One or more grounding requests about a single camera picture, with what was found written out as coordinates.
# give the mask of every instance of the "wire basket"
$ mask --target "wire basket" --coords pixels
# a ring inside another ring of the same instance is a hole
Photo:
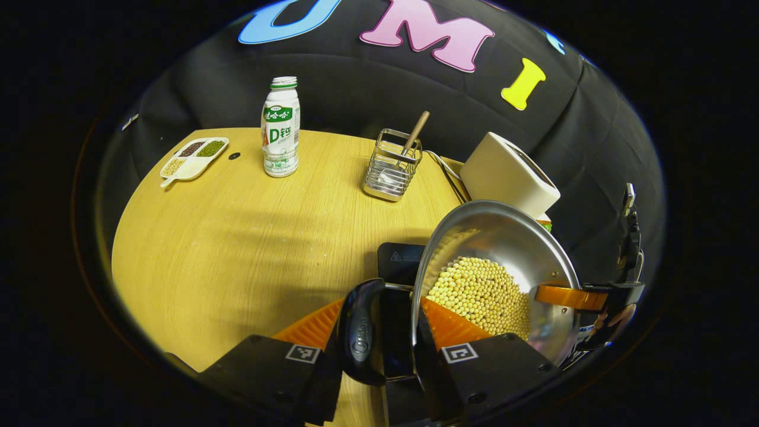
[[[402,144],[386,141],[386,135],[401,138],[404,142],[410,136],[392,129],[383,129],[379,133],[364,177],[364,191],[387,201],[398,201],[422,160],[422,143],[416,139],[404,152]]]

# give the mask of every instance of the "blue letter u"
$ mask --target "blue letter u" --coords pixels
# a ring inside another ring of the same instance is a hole
[[[329,19],[340,0],[318,0],[308,14],[298,22],[288,25],[274,25],[274,20],[291,3],[298,0],[282,0],[260,9],[240,32],[238,40],[245,44],[261,44],[289,39],[313,30]]]

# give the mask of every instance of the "wooden table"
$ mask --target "wooden table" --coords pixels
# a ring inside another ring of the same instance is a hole
[[[166,160],[205,137],[229,145],[195,180],[160,188]],[[427,155],[400,201],[364,194],[373,145],[301,131],[299,169],[276,179],[263,171],[258,128],[188,135],[140,183],[116,231],[113,279],[135,321],[203,371],[248,335],[272,336],[376,277],[380,244],[426,244],[455,194]],[[330,425],[384,425],[382,408],[379,388],[343,375]]]

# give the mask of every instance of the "stainless steel bowl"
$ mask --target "stainless steel bowl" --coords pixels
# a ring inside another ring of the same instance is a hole
[[[506,267],[523,292],[530,293],[528,343],[555,365],[566,359],[580,315],[561,305],[535,301],[538,285],[579,289],[575,269],[559,243],[526,213],[497,201],[470,201],[440,222],[424,249],[411,304],[411,344],[417,345],[420,302],[437,277],[457,257],[476,257]]]

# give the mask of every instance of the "plastic bottle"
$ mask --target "plastic bottle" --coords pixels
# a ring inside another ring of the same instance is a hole
[[[275,77],[261,110],[263,169],[275,178],[291,175],[298,168],[301,102],[297,85],[296,77]]]

